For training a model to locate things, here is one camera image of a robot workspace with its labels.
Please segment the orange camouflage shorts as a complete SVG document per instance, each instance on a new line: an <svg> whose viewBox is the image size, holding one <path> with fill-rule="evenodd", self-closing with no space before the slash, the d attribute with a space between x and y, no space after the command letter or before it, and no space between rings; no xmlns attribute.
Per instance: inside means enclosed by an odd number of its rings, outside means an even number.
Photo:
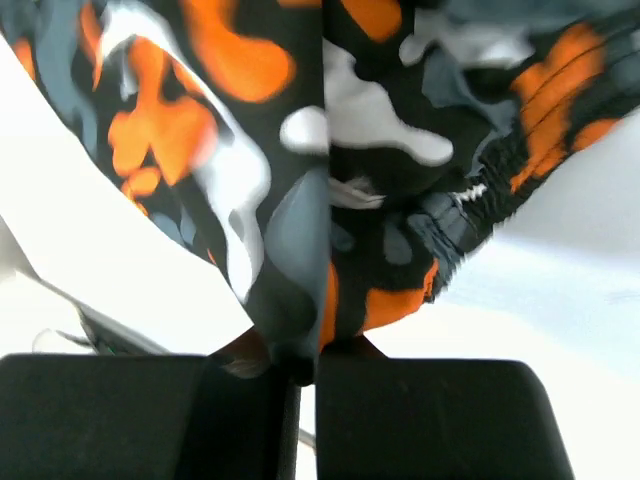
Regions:
<svg viewBox="0 0 640 480"><path fill-rule="evenodd" d="M1 34L305 385L639 105L635 1L5 1Z"/></svg>

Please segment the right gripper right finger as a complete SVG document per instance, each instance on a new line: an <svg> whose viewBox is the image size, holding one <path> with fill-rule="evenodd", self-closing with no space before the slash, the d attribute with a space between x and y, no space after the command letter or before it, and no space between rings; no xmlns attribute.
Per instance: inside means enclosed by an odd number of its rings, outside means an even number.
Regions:
<svg viewBox="0 0 640 480"><path fill-rule="evenodd" d="M549 398L526 364L325 352L321 479L571 479Z"/></svg>

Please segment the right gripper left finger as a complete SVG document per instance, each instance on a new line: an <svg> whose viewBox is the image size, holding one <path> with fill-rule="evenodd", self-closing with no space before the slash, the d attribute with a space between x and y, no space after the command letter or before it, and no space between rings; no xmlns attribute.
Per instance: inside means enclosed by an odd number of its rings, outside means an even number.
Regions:
<svg viewBox="0 0 640 480"><path fill-rule="evenodd" d="M299 393L196 356L1 361L5 479L291 479Z"/></svg>

